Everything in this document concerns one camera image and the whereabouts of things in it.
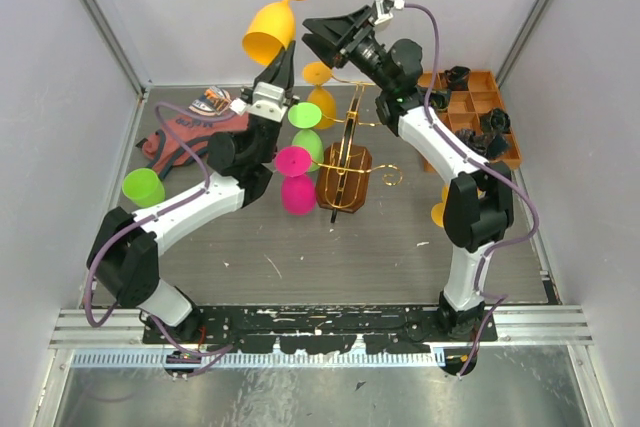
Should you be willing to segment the pink wine glass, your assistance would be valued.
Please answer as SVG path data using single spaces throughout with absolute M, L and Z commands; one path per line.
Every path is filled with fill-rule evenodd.
M 286 147 L 276 155 L 275 167 L 283 176 L 282 205 L 292 215 L 309 214 L 315 206 L 314 183 L 307 174 L 311 164 L 311 155 L 299 146 Z

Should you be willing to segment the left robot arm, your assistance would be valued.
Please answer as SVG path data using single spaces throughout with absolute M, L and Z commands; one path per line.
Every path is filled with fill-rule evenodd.
M 265 193 L 283 118 L 298 101 L 292 92 L 295 47 L 291 42 L 281 48 L 239 97 L 212 87 L 189 107 L 175 109 L 213 125 L 247 121 L 243 129 L 208 137 L 205 159 L 192 156 L 204 174 L 202 182 L 134 213 L 116 207 L 102 221 L 87 259 L 89 278 L 98 280 L 117 305 L 146 313 L 166 339 L 193 342 L 204 322 L 196 304 L 161 278 L 159 259 L 177 241 Z

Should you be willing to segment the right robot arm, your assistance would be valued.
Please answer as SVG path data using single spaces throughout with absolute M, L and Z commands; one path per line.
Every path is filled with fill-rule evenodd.
M 378 26 L 392 18 L 394 8 L 391 0 L 382 0 L 344 16 L 306 19 L 302 40 L 327 67 L 352 64 L 378 86 L 381 123 L 447 184 L 443 225 L 453 253 L 436 319 L 444 337 L 459 341 L 483 317 L 485 269 L 514 221 L 511 171 L 467 147 L 430 107 L 430 89 L 418 84 L 423 74 L 418 43 L 402 38 L 385 47 L 377 40 Z

